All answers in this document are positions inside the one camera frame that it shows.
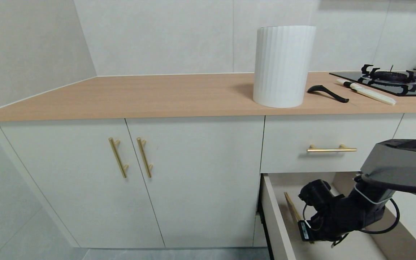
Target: white tiled wall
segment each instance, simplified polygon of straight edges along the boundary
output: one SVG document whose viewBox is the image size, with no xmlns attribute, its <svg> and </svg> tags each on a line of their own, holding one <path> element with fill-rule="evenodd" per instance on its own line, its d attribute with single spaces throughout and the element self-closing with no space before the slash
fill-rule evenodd
<svg viewBox="0 0 416 260">
<path fill-rule="evenodd" d="M 359 70 L 371 64 L 381 37 L 389 2 L 320 2 L 310 71 Z"/>
<path fill-rule="evenodd" d="M 416 1 L 391 0 L 374 63 L 384 69 L 416 68 Z"/>
<path fill-rule="evenodd" d="M 76 0 L 98 75 L 232 72 L 230 0 Z"/>
<path fill-rule="evenodd" d="M 0 146 L 0 260 L 81 260 Z"/>
<path fill-rule="evenodd" d="M 0 0 L 0 106 L 95 75 L 73 0 Z"/>
<path fill-rule="evenodd" d="M 98 75 L 253 72 L 256 29 L 316 25 L 311 71 L 416 66 L 416 1 L 75 0 Z"/>
</svg>

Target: drawer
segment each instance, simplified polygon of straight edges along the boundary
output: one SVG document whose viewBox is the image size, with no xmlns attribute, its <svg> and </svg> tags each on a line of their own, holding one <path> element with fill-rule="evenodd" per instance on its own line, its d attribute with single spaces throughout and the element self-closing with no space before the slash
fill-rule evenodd
<svg viewBox="0 0 416 260">
<path fill-rule="evenodd" d="M 332 191 L 348 194 L 354 187 L 355 173 L 286 173 L 263 174 L 261 177 L 260 212 L 264 214 L 267 237 L 274 259 L 288 260 L 381 260 L 416 259 L 416 235 L 411 234 L 402 223 L 391 232 L 370 235 L 353 231 L 340 244 L 330 248 L 331 242 L 302 242 L 297 222 L 290 213 L 284 192 L 290 196 L 298 212 L 304 203 L 298 198 L 301 188 L 315 179 L 332 183 Z M 307 219 L 315 214 L 313 207 L 307 207 Z M 382 230 L 395 219 L 386 209 L 383 219 L 367 227 L 368 230 Z"/>
<path fill-rule="evenodd" d="M 392 139 L 402 114 L 266 116 L 261 173 L 359 171 L 375 143 Z M 307 152 L 339 148 L 356 152 Z"/>
</svg>

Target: black glass stovetop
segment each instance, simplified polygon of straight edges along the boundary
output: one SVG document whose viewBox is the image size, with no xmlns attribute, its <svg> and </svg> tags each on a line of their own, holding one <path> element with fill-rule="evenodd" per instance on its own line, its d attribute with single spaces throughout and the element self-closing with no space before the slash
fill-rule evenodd
<svg viewBox="0 0 416 260">
<path fill-rule="evenodd" d="M 391 80 L 387 77 L 375 77 L 375 74 L 379 73 L 396 74 L 397 76 L 401 76 L 401 79 L 396 78 Z M 363 69 L 363 72 L 334 72 L 330 74 L 358 84 L 373 87 L 396 96 L 416 96 L 416 75 L 414 78 L 409 78 L 408 74 L 410 73 L 407 72 L 377 71 L 375 73 L 367 73 L 367 70 Z"/>
</svg>

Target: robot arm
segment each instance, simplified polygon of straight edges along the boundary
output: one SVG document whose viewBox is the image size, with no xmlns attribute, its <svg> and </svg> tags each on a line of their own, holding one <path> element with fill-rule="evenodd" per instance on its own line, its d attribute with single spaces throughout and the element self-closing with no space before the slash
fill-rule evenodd
<svg viewBox="0 0 416 260">
<path fill-rule="evenodd" d="M 354 181 L 347 197 L 333 196 L 330 185 L 320 179 L 302 188 L 299 198 L 317 211 L 306 225 L 298 224 L 304 241 L 332 241 L 336 245 L 354 230 L 382 234 L 394 229 L 399 222 L 398 207 L 391 199 L 394 192 L 416 194 L 416 140 L 377 143 Z M 396 222 L 379 232 L 363 230 L 383 217 L 388 201 L 396 208 Z"/>
</svg>

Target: gas stove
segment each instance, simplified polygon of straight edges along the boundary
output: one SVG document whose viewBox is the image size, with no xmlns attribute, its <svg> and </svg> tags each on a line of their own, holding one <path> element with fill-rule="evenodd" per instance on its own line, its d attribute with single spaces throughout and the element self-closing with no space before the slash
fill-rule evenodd
<svg viewBox="0 0 416 260">
<path fill-rule="evenodd" d="M 373 87 L 396 96 L 416 96 L 416 69 L 405 72 L 379 71 L 365 64 L 361 72 L 334 72 L 334 76 Z"/>
</svg>

